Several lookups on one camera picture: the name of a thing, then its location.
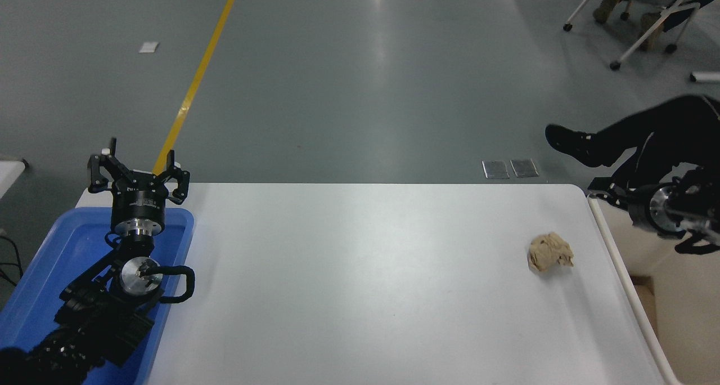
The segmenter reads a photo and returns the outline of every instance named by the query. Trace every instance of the white pipe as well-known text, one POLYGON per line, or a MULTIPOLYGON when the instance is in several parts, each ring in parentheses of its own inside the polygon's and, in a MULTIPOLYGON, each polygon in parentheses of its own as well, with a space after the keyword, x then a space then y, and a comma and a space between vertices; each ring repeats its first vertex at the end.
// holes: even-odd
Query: white pipe
POLYGON ((720 82, 720 71, 693 71, 690 74, 692 82, 720 82))

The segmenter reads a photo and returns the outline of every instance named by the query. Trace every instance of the black shoe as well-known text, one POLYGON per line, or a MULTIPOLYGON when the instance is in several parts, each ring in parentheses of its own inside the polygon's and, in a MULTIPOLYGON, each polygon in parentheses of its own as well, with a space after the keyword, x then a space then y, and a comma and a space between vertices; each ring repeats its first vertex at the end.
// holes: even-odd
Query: black shoe
POLYGON ((592 143, 592 134, 574 132, 560 125, 545 126, 545 139, 561 153, 569 154, 587 167, 599 167, 602 157, 592 143))

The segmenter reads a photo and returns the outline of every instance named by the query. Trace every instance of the chair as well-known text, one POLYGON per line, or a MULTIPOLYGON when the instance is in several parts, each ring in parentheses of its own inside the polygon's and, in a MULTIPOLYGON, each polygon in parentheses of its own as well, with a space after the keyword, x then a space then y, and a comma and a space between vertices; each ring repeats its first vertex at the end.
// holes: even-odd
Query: chair
MULTIPOLYGON (((573 19, 576 16, 578 16, 578 13, 583 9, 583 7, 585 5, 587 5, 587 1, 589 1, 589 0, 583 0, 583 2, 580 3, 580 5, 573 12, 573 14, 570 15, 570 18, 568 18, 568 21, 566 21, 565 26, 562 27, 562 29, 564 31, 569 32, 573 28, 573 24, 571 22, 573 21, 573 19)), ((640 47, 642 42, 644 42, 645 39, 648 39, 650 34, 653 33, 653 31, 655 31, 655 29, 657 29, 660 26, 660 24, 663 23, 664 20, 666 20, 666 18, 668 18, 669 15, 679 12, 679 11, 692 10, 691 16, 683 24, 681 31, 677 35, 676 41, 674 41, 674 43, 669 44, 665 49, 665 52, 667 52, 667 53, 672 53, 672 52, 676 51, 677 42, 680 41, 682 34, 685 33, 687 24, 690 23, 692 18, 694 18, 695 13, 697 13, 698 9, 700 8, 700 3, 697 3, 697 2, 684 3, 684 4, 682 3, 684 1, 693 1, 693 0, 627 0, 627 5, 625 6, 625 11, 623 11, 623 13, 620 14, 620 19, 627 20, 630 17, 630 13, 629 13, 630 5, 632 4, 633 1, 637 1, 640 3, 646 3, 647 5, 653 5, 653 6, 656 6, 657 8, 661 8, 660 18, 658 19, 658 21, 656 21, 656 23, 654 23, 650 27, 650 29, 648 29, 646 31, 645 34, 643 34, 643 36, 640 36, 640 39, 638 39, 637 42, 635 42, 635 44, 633 44, 633 46, 630 47, 630 49, 627 49, 625 54, 622 54, 622 56, 620 56, 619 59, 610 63, 610 68, 612 70, 619 70, 622 62, 625 61, 625 59, 627 59, 627 57, 630 57, 630 54, 633 54, 633 52, 635 52, 635 50, 637 50, 638 47, 640 47)))

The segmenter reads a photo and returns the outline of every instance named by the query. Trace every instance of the chair leg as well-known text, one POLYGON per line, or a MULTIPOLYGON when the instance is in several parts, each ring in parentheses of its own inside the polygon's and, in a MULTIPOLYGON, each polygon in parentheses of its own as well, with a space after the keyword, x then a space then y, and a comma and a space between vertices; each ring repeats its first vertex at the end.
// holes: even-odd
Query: chair leg
POLYGON ((566 32, 569 32, 573 28, 573 19, 575 19, 576 16, 578 16, 578 13, 584 8, 585 5, 587 5, 587 1, 589 0, 583 0, 583 2, 580 3, 578 8, 573 12, 572 15, 570 15, 570 18, 565 22, 565 26, 563 26, 563 30, 566 32))
POLYGON ((697 6, 695 6, 695 8, 692 8, 692 13, 690 14, 690 17, 687 18, 685 23, 682 24, 682 29, 681 29, 681 31, 679 31, 676 41, 674 41, 674 43, 668 44, 668 46, 665 48, 665 52, 672 53, 677 50, 677 44, 680 42, 680 38, 685 33, 685 31, 687 29, 687 25, 692 21, 692 18, 695 17, 695 14, 698 12, 698 10, 700 10, 699 3, 697 4, 697 6))
POLYGON ((650 29, 648 29, 646 33, 643 33, 643 36, 640 36, 640 39, 635 41, 635 44, 633 44, 633 46, 630 46, 630 49, 627 49, 627 52, 625 52, 622 56, 620 56, 620 58, 617 59, 617 61, 614 61, 614 62, 612 62, 612 64, 610 64, 610 68, 613 70, 620 69, 620 64, 622 64, 622 62, 625 61, 627 59, 627 57, 630 57, 630 54, 633 54, 633 52, 635 52, 638 49, 638 47, 640 47, 642 42, 644 42, 645 39, 648 39, 650 34, 653 33, 653 31, 655 31, 655 29, 657 29, 660 26, 660 24, 663 23, 667 17, 668 17, 668 14, 666 12, 663 12, 663 14, 660 15, 660 19, 658 19, 658 21, 656 21, 656 23, 653 23, 652 26, 650 27, 650 29))
POLYGON ((630 5, 632 5, 632 1, 628 0, 628 4, 625 5, 625 11, 620 14, 620 19, 622 19, 623 21, 627 21, 628 18, 630 18, 630 5))

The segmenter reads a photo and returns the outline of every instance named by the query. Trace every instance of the paper scrap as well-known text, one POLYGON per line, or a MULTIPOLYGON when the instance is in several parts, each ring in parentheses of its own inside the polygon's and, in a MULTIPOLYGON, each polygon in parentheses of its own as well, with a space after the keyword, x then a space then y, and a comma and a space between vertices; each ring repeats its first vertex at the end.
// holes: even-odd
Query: paper scrap
POLYGON ((530 243, 528 262, 535 270, 545 272, 554 264, 573 267, 573 255, 568 242, 553 231, 535 237, 530 243))

